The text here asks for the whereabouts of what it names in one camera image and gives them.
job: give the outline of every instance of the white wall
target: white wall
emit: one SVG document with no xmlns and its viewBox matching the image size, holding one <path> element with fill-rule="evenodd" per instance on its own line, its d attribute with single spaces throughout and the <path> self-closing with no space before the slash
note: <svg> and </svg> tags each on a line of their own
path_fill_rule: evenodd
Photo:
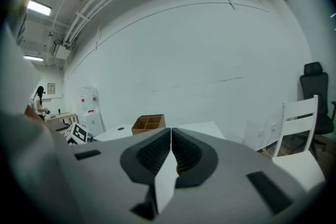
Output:
<svg viewBox="0 0 336 224">
<path fill-rule="evenodd" d="M 41 80 L 31 97 L 35 95 L 38 86 L 43 86 L 46 94 L 43 94 L 42 106 L 49 109 L 52 114 L 58 114 L 58 109 L 65 112 L 62 109 L 63 72 L 59 69 L 47 68 L 46 66 L 34 65 L 34 67 L 39 72 Z M 48 94 L 48 83 L 55 83 L 55 94 Z"/>
<path fill-rule="evenodd" d="M 311 53 L 309 50 L 309 46 L 305 35 L 302 31 L 300 24 L 295 18 L 294 14 L 290 10 L 289 6 L 284 0 L 270 0 L 272 7 L 274 8 L 275 14 L 278 15 L 278 18 L 282 20 L 282 22 L 287 26 L 286 35 L 289 39 L 291 39 L 292 49 L 296 51 L 297 55 L 297 64 L 299 64 L 298 69 L 293 69 L 292 72 L 296 72 L 297 75 L 297 99 L 303 100 L 302 88 L 299 81 L 299 77 L 303 74 L 303 66 L 304 64 L 311 62 Z M 273 142 L 275 142 L 279 137 L 280 128 L 277 128 L 275 132 L 266 135 L 265 140 L 263 141 L 263 145 L 267 146 Z"/>
<path fill-rule="evenodd" d="M 66 65 L 68 110 L 80 114 L 79 88 L 91 84 L 107 129 L 164 113 L 169 125 L 215 121 L 254 149 L 273 142 L 270 126 L 280 127 L 283 101 L 297 100 L 309 50 L 269 1 L 233 1 L 236 10 L 227 0 L 116 0 Z"/>
</svg>

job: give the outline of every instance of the cardboard box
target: cardboard box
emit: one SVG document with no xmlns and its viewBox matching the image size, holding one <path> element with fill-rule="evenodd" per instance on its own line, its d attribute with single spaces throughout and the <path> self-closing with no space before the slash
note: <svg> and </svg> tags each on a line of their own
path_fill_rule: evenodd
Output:
<svg viewBox="0 0 336 224">
<path fill-rule="evenodd" d="M 164 114 L 143 115 L 138 117 L 132 127 L 132 134 L 140 134 L 157 128 L 165 128 Z"/>
</svg>

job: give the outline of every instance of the white chair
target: white chair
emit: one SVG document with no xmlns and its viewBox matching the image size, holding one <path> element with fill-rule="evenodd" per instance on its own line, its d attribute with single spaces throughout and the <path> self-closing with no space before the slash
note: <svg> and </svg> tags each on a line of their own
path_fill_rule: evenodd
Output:
<svg viewBox="0 0 336 224">
<path fill-rule="evenodd" d="M 314 135 L 317 118 L 318 96 L 292 103 L 283 103 L 282 128 L 280 138 L 273 155 L 273 162 L 294 177 L 306 191 L 325 181 L 323 173 L 310 153 L 309 146 Z M 312 114 L 305 118 L 297 119 L 299 116 Z M 306 146 L 303 152 L 277 157 L 282 139 L 285 135 L 310 131 Z"/>
</svg>

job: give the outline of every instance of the desk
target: desk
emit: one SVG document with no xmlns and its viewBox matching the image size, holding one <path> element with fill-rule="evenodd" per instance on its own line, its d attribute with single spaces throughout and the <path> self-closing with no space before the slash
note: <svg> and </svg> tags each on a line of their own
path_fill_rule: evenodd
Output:
<svg viewBox="0 0 336 224">
<path fill-rule="evenodd" d="M 183 124 L 178 126 L 167 126 L 170 128 L 177 127 L 186 130 L 191 130 L 199 133 L 204 133 L 217 138 L 225 139 L 217 125 L 213 121 L 193 123 L 193 124 Z M 100 135 L 97 135 L 94 139 L 98 141 L 109 141 L 114 139 L 120 139 L 124 137 L 132 136 L 132 125 L 131 124 L 120 124 Z"/>
<path fill-rule="evenodd" d="M 56 117 L 47 118 L 45 119 L 45 121 L 50 122 L 53 120 L 65 120 L 65 119 L 68 119 L 70 125 L 72 125 L 72 122 L 78 122 L 77 114 L 70 112 L 57 114 Z"/>
</svg>

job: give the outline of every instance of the woman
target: woman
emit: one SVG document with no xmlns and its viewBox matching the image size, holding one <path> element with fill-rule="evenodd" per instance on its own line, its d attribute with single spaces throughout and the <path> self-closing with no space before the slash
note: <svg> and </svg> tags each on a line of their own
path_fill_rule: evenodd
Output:
<svg viewBox="0 0 336 224">
<path fill-rule="evenodd" d="M 44 92 L 44 88 L 39 86 L 34 96 L 34 110 L 35 113 L 44 121 L 43 112 L 47 112 L 42 107 L 42 94 Z"/>
</svg>

